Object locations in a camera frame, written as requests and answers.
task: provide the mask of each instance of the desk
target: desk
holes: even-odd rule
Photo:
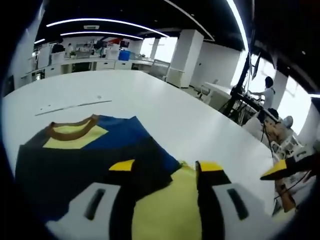
[[[218,93],[222,94],[223,96],[225,96],[228,99],[231,98],[231,95],[230,95],[231,89],[230,88],[227,88],[225,86],[219,86],[217,84],[213,84],[213,83],[210,83],[210,82],[205,82],[204,86],[209,88],[212,91],[215,91],[215,92],[218,92]]]
[[[112,102],[35,116],[48,105]],[[233,183],[245,186],[273,211],[273,181],[261,175],[273,166],[270,150],[236,123],[189,94],[141,71],[101,70],[53,76],[25,85],[3,99],[3,140],[12,170],[19,146],[52,121],[71,123],[92,114],[137,116],[153,138],[177,160],[215,161]]]

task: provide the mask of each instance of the white wall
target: white wall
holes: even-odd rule
[[[320,114],[313,103],[311,103],[305,123],[298,135],[298,140],[303,144],[313,144],[316,140],[316,131],[320,123]]]
[[[218,79],[218,85],[229,88],[240,53],[240,51],[228,47],[204,42],[190,84],[198,86],[204,82],[212,83]]]
[[[277,110],[279,108],[280,102],[286,90],[287,81],[288,81],[287,76],[283,75],[279,71],[276,71],[275,77],[273,80],[273,89],[275,91],[275,94],[273,97],[273,103],[272,103],[273,109]]]

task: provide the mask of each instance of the yellow fabric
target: yellow fabric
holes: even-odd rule
[[[201,239],[196,171],[182,166],[171,177],[169,186],[136,203],[132,240]]]
[[[55,127],[54,130],[57,133],[62,133],[62,134],[70,134],[74,132],[78,132],[81,129],[83,129],[88,123],[81,125],[81,126],[59,126]],[[99,126],[94,126],[93,128],[90,129],[90,131],[76,139],[76,140],[70,140],[70,141],[60,141],[56,140],[54,138],[50,138],[45,145],[43,146],[44,148],[50,148],[50,149],[81,149],[85,145],[91,143],[92,141],[98,139],[102,135],[106,134],[108,131],[103,129],[102,127]]]

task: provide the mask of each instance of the white shirt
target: white shirt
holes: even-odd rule
[[[242,126],[247,132],[254,136],[259,142],[262,142],[269,148],[269,140],[266,134],[263,133],[263,126],[258,118],[250,118],[245,125]]]
[[[265,109],[269,109],[272,106],[272,102],[274,101],[274,96],[275,96],[275,92],[274,89],[272,87],[267,88],[264,92],[264,104],[263,107]]]

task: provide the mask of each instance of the ceiling light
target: ceiling light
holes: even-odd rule
[[[40,40],[38,40],[38,41],[35,41],[34,42],[34,44],[38,44],[38,43],[41,43],[41,42],[43,42],[45,39],[44,38],[42,38],[42,39],[40,39]]]
[[[123,33],[117,33],[117,32],[108,32],[108,31],[74,31],[74,32],[62,33],[60,34],[60,36],[67,36],[67,35],[73,35],[73,34],[110,34],[110,35],[119,35],[119,36],[143,40],[142,37],[132,36],[132,35],[123,34]]]
[[[245,27],[242,23],[242,20],[241,20],[241,17],[240,17],[240,14],[238,12],[238,9],[234,3],[233,0],[226,0],[227,3],[229,4],[229,7],[231,8],[232,10],[232,13],[235,17],[235,20],[236,20],[236,23],[238,24],[238,27],[239,27],[239,30],[240,30],[240,33],[241,33],[241,37],[242,37],[242,41],[243,41],[243,45],[244,45],[244,49],[246,52],[249,52],[249,46],[248,46],[248,40],[247,40],[247,36],[246,36],[246,31],[245,31]]]
[[[309,94],[310,98],[320,99],[320,94]]]
[[[164,34],[162,32],[159,32],[157,30],[153,30],[153,29],[148,28],[146,26],[141,26],[141,25],[138,25],[138,24],[127,22],[127,21],[119,21],[119,20],[113,20],[113,19],[107,19],[107,18],[75,18],[75,19],[69,19],[69,20],[53,22],[53,23],[50,23],[50,24],[48,24],[46,26],[47,27],[51,27],[51,26],[55,26],[55,25],[58,25],[58,24],[65,24],[65,23],[79,22],[79,21],[100,21],[100,22],[111,22],[111,23],[118,23],[118,24],[126,24],[126,25],[130,25],[130,26],[134,26],[134,27],[137,27],[137,28],[141,28],[141,29],[145,29],[145,30],[151,31],[151,32],[154,32],[156,34],[160,34],[160,35],[162,35],[162,36],[164,36],[166,38],[169,37],[168,35],[166,35],[166,34]]]

